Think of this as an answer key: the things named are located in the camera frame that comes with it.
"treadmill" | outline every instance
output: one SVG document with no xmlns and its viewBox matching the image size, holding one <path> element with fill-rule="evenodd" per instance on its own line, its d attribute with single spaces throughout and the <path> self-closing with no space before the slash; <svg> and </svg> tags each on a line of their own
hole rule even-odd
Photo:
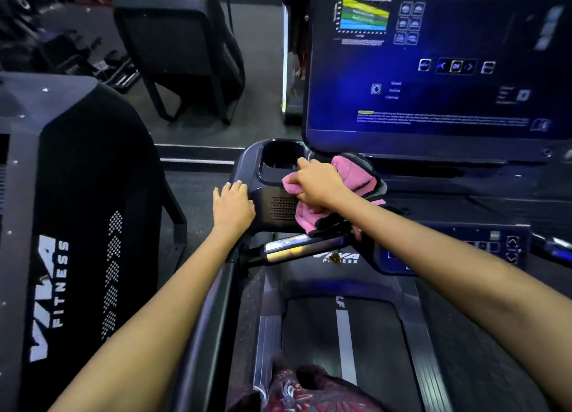
<svg viewBox="0 0 572 412">
<path fill-rule="evenodd" d="M 251 387 L 265 393 L 282 350 L 388 409 L 453 411 L 415 272 L 348 231 L 302 234 L 281 180 L 299 157 L 361 152 L 404 216 L 526 270 L 533 238 L 572 241 L 569 0 L 311 1 L 304 140 L 234 164 L 256 218 L 205 300 L 171 410 L 225 408 L 240 296 L 263 265 L 242 302 L 259 314 L 254 353 L 232 364 Z"/>
</svg>

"touchscreen display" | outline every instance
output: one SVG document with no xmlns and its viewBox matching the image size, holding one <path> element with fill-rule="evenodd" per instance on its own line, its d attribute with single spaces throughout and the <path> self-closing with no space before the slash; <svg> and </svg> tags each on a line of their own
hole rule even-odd
<svg viewBox="0 0 572 412">
<path fill-rule="evenodd" d="M 572 0 L 314 0 L 307 130 L 572 137 Z"/>
</svg>

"colorful graph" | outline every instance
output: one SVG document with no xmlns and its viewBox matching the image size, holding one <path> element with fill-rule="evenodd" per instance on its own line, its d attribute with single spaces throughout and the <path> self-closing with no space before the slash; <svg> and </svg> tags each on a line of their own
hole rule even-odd
<svg viewBox="0 0 572 412">
<path fill-rule="evenodd" d="M 390 12 L 355 0 L 342 0 L 340 29 L 385 31 Z"/>
</svg>

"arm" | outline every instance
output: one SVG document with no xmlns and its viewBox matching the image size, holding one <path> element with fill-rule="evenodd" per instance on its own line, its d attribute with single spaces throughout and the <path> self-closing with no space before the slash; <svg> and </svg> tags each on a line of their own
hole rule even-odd
<svg viewBox="0 0 572 412">
<path fill-rule="evenodd" d="M 403 260 L 572 411 L 572 300 L 498 257 L 374 206 L 330 164 L 299 164 L 301 200 L 339 213 Z"/>
<path fill-rule="evenodd" d="M 49 412 L 156 411 L 227 255 L 254 219 L 239 181 L 213 193 L 214 227 L 169 281 L 90 359 Z"/>
</svg>

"cup holder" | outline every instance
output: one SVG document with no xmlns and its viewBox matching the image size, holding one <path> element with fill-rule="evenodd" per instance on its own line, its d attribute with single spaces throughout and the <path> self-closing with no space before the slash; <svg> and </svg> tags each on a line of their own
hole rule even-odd
<svg viewBox="0 0 572 412">
<path fill-rule="evenodd" d="M 301 142 L 274 140 L 262 150 L 262 164 L 277 170 L 295 170 L 299 157 L 306 156 L 306 148 Z"/>
</svg>

